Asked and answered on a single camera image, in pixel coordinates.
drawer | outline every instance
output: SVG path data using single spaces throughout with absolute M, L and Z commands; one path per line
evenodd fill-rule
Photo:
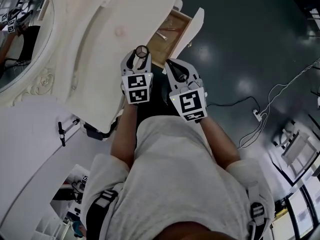
M 197 35 L 204 23 L 205 11 L 199 8 L 193 18 L 172 10 L 147 44 L 152 55 L 152 63 L 164 69 L 167 59 L 176 59 L 182 50 Z

white vanity table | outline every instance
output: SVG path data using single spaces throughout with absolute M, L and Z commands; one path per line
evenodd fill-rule
M 120 62 L 146 45 L 176 0 L 49 0 L 29 68 L 0 93 L 0 106 L 27 95 L 53 95 L 107 133 L 122 108 Z M 201 29 L 199 9 L 168 56 L 176 58 Z

dark green floor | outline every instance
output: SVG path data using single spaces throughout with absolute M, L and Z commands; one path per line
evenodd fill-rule
M 295 0 L 183 0 L 182 12 L 193 16 L 199 7 L 204 9 L 203 27 L 178 58 L 198 70 L 208 104 L 254 96 L 264 109 L 274 85 L 288 83 L 320 57 L 320 39 L 308 37 L 310 22 Z M 241 155 L 267 160 L 273 134 L 288 119 L 312 127 L 310 113 L 320 122 L 317 98 L 310 93 L 319 86 L 320 70 L 310 69 L 298 78 L 272 104 L 258 141 Z M 257 105 L 249 99 L 233 107 L 210 106 L 208 113 L 238 145 L 258 126 L 253 109 Z M 265 172 L 281 177 L 270 168 Z

person's right arm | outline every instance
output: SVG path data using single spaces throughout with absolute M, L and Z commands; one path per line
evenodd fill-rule
M 230 164 L 240 160 L 237 147 L 215 121 L 208 116 L 200 121 L 200 125 L 215 161 L 221 168 L 225 170 Z

white wall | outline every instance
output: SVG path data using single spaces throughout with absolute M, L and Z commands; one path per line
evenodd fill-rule
M 96 154 L 110 153 L 110 141 L 87 137 L 78 130 L 37 171 L 14 202 L 0 231 L 7 240 L 31 239 L 55 193 L 76 164 L 90 170 Z
M 61 146 L 58 121 L 68 126 L 72 116 L 52 96 L 0 108 L 0 224 L 28 180 Z

